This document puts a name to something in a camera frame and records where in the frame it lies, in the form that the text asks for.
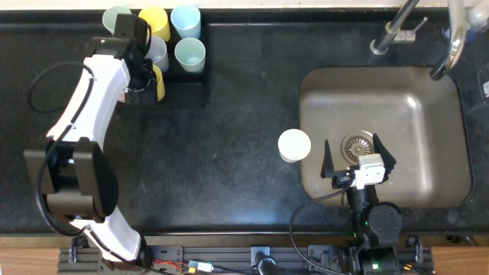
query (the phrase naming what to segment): black tray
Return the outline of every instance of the black tray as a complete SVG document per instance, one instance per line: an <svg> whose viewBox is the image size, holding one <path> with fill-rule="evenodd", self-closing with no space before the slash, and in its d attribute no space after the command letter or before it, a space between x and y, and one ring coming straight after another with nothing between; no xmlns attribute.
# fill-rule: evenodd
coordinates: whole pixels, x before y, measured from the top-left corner
<svg viewBox="0 0 489 275"><path fill-rule="evenodd" d="M162 72L165 87L165 96L156 104L129 105L118 102L118 108L203 108L206 101L206 72L208 70L209 51L207 47L206 20L201 18L200 41L206 47L206 64L202 73L186 72L175 57L175 46L182 40L175 27L170 22L170 12L168 14L168 24L170 24L170 40L167 44L167 54L169 60L168 71Z"/></svg>

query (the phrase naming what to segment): sink drain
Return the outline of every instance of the sink drain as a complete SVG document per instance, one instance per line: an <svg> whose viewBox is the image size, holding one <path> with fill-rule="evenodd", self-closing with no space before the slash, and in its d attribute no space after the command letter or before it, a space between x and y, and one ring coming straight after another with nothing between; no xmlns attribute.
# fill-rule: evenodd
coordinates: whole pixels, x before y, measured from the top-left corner
<svg viewBox="0 0 489 275"><path fill-rule="evenodd" d="M367 131L356 131L343 138L343 157L350 164L358 164L358 157L373 154L372 134Z"/></svg>

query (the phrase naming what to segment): wooden surface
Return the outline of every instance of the wooden surface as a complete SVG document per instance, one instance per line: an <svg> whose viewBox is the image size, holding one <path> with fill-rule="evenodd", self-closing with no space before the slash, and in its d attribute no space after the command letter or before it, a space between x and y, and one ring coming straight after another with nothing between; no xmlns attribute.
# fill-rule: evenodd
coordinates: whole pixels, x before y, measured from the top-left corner
<svg viewBox="0 0 489 275"><path fill-rule="evenodd" d="M434 247L436 274L488 275L489 247ZM1 275L53 275L57 248L0 248Z"/></svg>

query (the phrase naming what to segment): chrome faucet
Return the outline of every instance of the chrome faucet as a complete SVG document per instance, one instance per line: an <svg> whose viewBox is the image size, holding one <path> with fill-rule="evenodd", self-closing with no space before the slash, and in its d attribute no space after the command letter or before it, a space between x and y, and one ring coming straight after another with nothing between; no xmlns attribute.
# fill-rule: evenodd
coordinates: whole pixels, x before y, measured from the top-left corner
<svg viewBox="0 0 489 275"><path fill-rule="evenodd" d="M380 37L371 42L370 49L378 55L386 54L389 44L412 43L416 39L416 31L423 25L425 20L413 31L402 31L401 25L409 14L414 10L419 0L408 0L397 12L396 17L385 25ZM446 57L435 66L429 73L433 80L440 80L457 63L464 50L465 35L467 33L465 24L465 7L463 0L447 0L450 15L450 44Z"/></svg>

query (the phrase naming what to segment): sink basin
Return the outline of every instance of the sink basin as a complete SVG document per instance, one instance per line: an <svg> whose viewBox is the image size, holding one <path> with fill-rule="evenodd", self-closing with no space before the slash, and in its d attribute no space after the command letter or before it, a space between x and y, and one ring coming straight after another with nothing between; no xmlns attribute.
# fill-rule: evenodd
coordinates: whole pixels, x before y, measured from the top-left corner
<svg viewBox="0 0 489 275"><path fill-rule="evenodd" d="M458 88L450 77L433 81L430 68L323 68L300 87L300 128L312 144L301 163L312 198L333 192L321 179L324 141L336 170L372 154L377 133L397 160L390 180L377 185L381 201L398 206L460 204L472 187ZM340 197L323 201L341 205Z"/></svg>

